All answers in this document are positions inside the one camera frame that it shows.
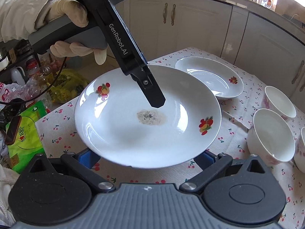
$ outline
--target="yellow bag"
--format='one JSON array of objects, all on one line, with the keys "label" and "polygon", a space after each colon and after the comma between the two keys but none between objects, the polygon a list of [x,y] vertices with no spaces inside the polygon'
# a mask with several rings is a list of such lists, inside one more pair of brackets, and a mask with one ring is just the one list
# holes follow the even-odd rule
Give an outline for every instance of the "yellow bag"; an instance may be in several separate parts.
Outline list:
[{"label": "yellow bag", "polygon": [[63,69],[50,88],[53,102],[66,103],[81,94],[89,81],[73,69]]}]

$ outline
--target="white sleeve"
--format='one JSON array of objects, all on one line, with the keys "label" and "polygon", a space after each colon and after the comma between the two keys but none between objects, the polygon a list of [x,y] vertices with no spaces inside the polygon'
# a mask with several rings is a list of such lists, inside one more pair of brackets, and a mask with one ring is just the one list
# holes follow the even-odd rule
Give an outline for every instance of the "white sleeve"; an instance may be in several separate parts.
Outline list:
[{"label": "white sleeve", "polygon": [[0,42],[28,39],[44,25],[44,18],[55,0],[0,0]]}]

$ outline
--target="white bowl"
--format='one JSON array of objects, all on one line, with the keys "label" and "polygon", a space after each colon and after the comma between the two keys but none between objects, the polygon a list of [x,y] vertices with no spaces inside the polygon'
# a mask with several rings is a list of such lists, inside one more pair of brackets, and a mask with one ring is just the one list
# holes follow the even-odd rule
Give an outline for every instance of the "white bowl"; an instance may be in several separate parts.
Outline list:
[{"label": "white bowl", "polygon": [[[219,103],[195,77],[166,66],[148,67],[166,98],[164,106],[152,108],[137,83],[118,68],[95,79],[79,96],[77,132],[96,154],[121,165],[150,169],[183,163],[217,136]],[[100,93],[107,95],[96,93],[101,85]]]},{"label": "white bowl", "polygon": [[276,112],[286,122],[296,117],[296,110],[292,102],[282,91],[273,86],[265,87],[262,108]]},{"label": "white bowl", "polygon": [[287,123],[276,112],[259,109],[248,131],[248,149],[257,154],[267,166],[288,162],[293,158],[295,143]]},{"label": "white bowl", "polygon": [[239,75],[213,59],[186,57],[177,61],[175,68],[198,78],[221,99],[237,97],[244,90],[244,84]]},{"label": "white bowl", "polygon": [[305,173],[305,144],[304,144],[304,136],[305,136],[305,127],[301,129],[301,137],[299,142],[295,148],[295,154],[293,156],[294,161],[298,169]]}]

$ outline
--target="finger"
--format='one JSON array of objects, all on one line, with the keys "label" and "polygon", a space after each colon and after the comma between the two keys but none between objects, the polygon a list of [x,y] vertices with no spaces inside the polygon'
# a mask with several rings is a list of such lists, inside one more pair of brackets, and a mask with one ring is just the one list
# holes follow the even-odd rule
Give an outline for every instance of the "finger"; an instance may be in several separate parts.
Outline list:
[{"label": "finger", "polygon": [[107,57],[107,49],[94,49],[94,58],[98,65],[105,63]]},{"label": "finger", "polygon": [[58,51],[56,50],[54,45],[51,45],[50,50],[51,50],[51,53],[56,57],[59,57],[59,58],[65,57],[58,53]]},{"label": "finger", "polygon": [[71,43],[70,49],[74,54],[77,54],[78,56],[81,56],[81,57],[86,56],[93,52],[92,48],[85,47],[84,45],[82,45],[79,42]]},{"label": "finger", "polygon": [[58,6],[59,10],[65,13],[76,26],[88,25],[87,10],[76,0],[60,0]]},{"label": "finger", "polygon": [[70,49],[70,44],[64,41],[57,41],[54,44],[57,52],[61,54],[62,56],[67,57],[75,57],[77,54],[73,53]]}]

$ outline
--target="cabinet handle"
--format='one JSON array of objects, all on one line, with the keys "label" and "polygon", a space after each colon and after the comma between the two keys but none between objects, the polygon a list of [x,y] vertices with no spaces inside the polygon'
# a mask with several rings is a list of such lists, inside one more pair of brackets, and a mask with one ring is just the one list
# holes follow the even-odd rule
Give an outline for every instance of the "cabinet handle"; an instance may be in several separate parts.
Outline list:
[{"label": "cabinet handle", "polygon": [[166,17],[167,17],[167,3],[165,3],[164,5],[164,9],[163,9],[163,23],[166,23]]},{"label": "cabinet handle", "polygon": [[294,84],[295,81],[296,81],[296,80],[298,79],[298,77],[300,76],[303,65],[304,65],[304,60],[302,60],[301,65],[300,65],[300,67],[299,67],[299,69],[298,69],[298,73],[295,75],[294,79],[292,79],[291,84]]},{"label": "cabinet handle", "polygon": [[304,82],[303,85],[301,86],[300,92],[302,92],[304,88],[305,88],[305,82]]},{"label": "cabinet handle", "polygon": [[170,17],[172,19],[172,26],[173,26],[173,21],[175,20],[175,8],[176,8],[176,4],[173,5],[172,13],[170,14]]}]

